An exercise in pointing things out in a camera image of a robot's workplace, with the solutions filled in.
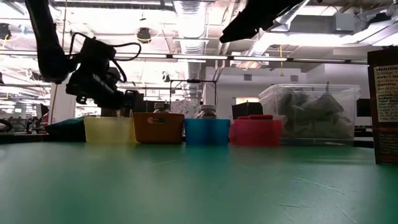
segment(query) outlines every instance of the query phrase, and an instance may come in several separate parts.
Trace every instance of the orange plastic bin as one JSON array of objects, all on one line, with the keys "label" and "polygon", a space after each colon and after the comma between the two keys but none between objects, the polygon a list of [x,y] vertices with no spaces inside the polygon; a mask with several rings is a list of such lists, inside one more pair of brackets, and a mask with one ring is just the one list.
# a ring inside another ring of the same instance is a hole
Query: orange plastic bin
[{"label": "orange plastic bin", "polygon": [[136,140],[146,144],[180,144],[183,114],[134,113]]}]

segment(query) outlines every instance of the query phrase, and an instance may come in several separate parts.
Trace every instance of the plastic container lid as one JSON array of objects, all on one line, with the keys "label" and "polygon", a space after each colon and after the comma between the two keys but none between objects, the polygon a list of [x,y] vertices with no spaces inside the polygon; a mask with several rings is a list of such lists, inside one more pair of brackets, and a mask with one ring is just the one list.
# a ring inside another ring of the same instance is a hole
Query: plastic container lid
[{"label": "plastic container lid", "polygon": [[216,110],[216,106],[215,105],[201,105],[200,106],[200,110]]},{"label": "plastic container lid", "polygon": [[170,104],[168,104],[168,103],[155,103],[155,109],[170,109]]}]

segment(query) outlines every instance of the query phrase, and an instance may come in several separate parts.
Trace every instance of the table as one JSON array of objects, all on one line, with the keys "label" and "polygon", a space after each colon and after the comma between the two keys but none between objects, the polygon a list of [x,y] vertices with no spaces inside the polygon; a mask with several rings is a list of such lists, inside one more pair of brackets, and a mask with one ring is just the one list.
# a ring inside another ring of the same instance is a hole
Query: table
[{"label": "table", "polygon": [[0,146],[0,223],[396,223],[372,149]]}]

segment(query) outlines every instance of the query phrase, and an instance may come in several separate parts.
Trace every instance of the office desk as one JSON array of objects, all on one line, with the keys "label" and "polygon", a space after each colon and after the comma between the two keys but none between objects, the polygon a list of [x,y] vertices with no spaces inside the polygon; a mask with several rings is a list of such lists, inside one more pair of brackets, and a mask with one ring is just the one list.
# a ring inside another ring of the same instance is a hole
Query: office desk
[{"label": "office desk", "polygon": [[0,223],[396,223],[398,167],[354,147],[0,145]]}]

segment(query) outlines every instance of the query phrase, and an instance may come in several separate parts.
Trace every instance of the ceiling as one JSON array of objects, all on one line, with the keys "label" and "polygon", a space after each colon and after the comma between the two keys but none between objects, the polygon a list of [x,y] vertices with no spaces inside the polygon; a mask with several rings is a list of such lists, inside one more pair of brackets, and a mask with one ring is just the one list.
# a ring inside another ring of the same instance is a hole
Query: ceiling
[{"label": "ceiling", "polygon": [[[69,50],[71,34],[81,32],[90,37],[95,36],[107,44],[123,44],[126,42],[137,42],[137,31],[140,27],[148,27],[152,36],[152,42],[142,44],[142,52],[149,54],[180,54],[181,45],[178,40],[179,31],[182,30],[180,21],[172,8],[171,1],[165,1],[164,10],[156,10],[150,3],[155,1],[135,1],[145,4],[128,4],[131,1],[107,0],[107,1],[80,1],[69,0],[68,7],[65,8],[65,1],[54,0],[51,13],[57,24],[58,38],[60,39],[65,51]],[[300,15],[322,15],[331,16],[336,10],[347,7],[347,11],[362,10],[368,11],[376,7],[390,4],[391,1],[384,0],[325,0],[317,3],[315,0],[303,8]],[[206,39],[205,54],[219,55],[232,54],[233,52],[248,51],[259,36],[252,39],[245,39],[232,42],[230,44],[221,44],[219,38],[222,30],[236,17],[239,11],[243,10],[246,1],[240,0],[216,0],[207,6],[206,11]],[[10,24],[12,32],[11,40],[2,42],[0,40],[1,50],[35,50],[35,37],[29,20],[29,15],[21,0],[0,0],[0,22]],[[84,39],[77,37],[73,51],[80,50]],[[280,57],[313,57],[313,58],[348,58],[364,59],[370,50],[379,49],[379,47],[304,47],[296,45],[270,46],[266,53],[270,56]],[[121,47],[118,52],[134,53],[137,51],[135,46]],[[169,87],[162,77],[165,74],[170,75],[171,79],[184,78],[187,63],[183,61],[154,61],[154,60],[135,60],[132,62],[121,62],[120,65],[127,74],[129,83],[126,86],[133,86],[130,81],[134,81],[137,86],[160,86]],[[214,67],[214,61],[207,61],[209,67]],[[292,73],[301,75],[310,67],[307,63],[283,63],[270,62],[267,71],[283,67],[284,69],[295,69]],[[220,83],[228,83],[229,75],[246,73],[247,70],[229,70],[224,71],[219,79]],[[0,72],[3,73],[3,80],[6,83],[13,84],[44,84],[41,81],[31,78],[30,72],[39,73],[37,59],[33,56],[21,57],[0,54]],[[238,85],[242,80],[233,81],[231,84]],[[35,92],[42,96],[42,88],[30,88],[31,93]],[[149,91],[148,95],[157,96],[159,91]]]}]

